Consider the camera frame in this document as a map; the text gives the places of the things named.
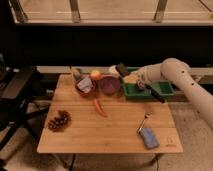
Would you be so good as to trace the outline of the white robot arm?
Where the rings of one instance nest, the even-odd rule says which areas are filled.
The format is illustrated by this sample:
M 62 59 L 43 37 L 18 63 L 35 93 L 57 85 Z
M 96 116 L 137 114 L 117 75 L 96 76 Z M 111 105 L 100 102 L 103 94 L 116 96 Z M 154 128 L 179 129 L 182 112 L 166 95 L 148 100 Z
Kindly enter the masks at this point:
M 167 58 L 161 63 L 146 65 L 130 72 L 124 80 L 142 85 L 170 81 L 184 93 L 200 117 L 213 130 L 213 95 L 192 78 L 187 63 L 176 58 Z

